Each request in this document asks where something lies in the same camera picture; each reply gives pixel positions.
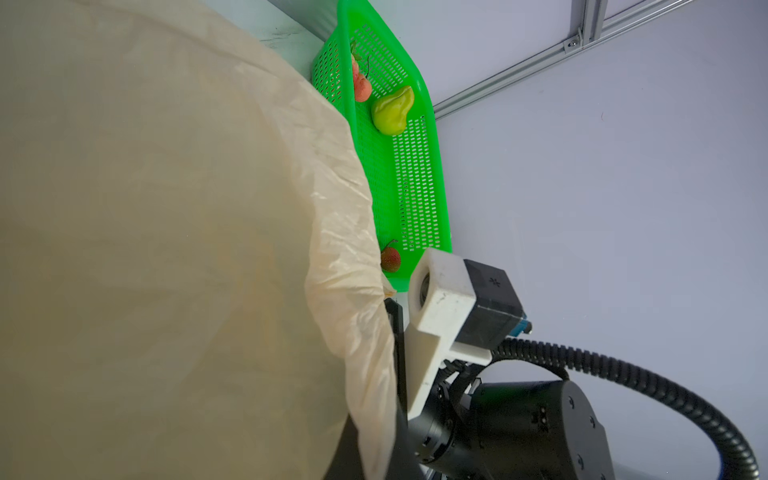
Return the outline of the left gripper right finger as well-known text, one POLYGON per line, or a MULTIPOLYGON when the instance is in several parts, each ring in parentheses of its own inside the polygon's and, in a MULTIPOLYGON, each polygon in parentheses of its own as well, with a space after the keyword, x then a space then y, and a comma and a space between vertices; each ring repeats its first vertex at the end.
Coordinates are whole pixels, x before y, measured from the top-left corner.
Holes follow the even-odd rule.
POLYGON ((386 479, 424 480, 424 471, 420 466, 417 451, 412 443, 407 421, 407 379, 405 365, 405 343, 403 309, 393 299, 384 301, 386 313, 394 336, 394 369, 396 374, 396 412, 395 443, 388 466, 386 479))

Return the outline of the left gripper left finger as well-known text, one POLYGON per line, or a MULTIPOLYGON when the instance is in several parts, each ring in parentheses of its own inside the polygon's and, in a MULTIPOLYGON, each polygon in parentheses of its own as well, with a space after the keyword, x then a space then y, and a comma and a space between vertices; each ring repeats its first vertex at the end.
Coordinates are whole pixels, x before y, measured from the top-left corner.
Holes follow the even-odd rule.
POLYGON ((347 417, 334 457, 323 477, 324 480, 364 480, 362 461, 358 450, 358 430, 347 417))

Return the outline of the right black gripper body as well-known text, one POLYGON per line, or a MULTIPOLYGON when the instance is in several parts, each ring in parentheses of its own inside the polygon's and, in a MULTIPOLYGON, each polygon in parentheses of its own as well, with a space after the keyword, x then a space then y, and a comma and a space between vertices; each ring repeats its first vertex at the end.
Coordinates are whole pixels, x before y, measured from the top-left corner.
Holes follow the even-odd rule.
POLYGON ((480 383, 458 402, 436 372, 408 421, 417 461, 434 479, 615 478, 589 400, 565 369, 551 371, 551 381, 480 383))

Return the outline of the translucent beige plastic bag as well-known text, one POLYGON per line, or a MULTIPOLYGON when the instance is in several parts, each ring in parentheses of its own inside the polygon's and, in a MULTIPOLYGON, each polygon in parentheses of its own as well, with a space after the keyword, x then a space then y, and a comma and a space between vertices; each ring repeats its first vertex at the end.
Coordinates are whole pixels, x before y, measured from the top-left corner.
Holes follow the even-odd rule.
POLYGON ((320 479, 396 434, 346 120, 198 1, 1 5, 1 475, 320 479))

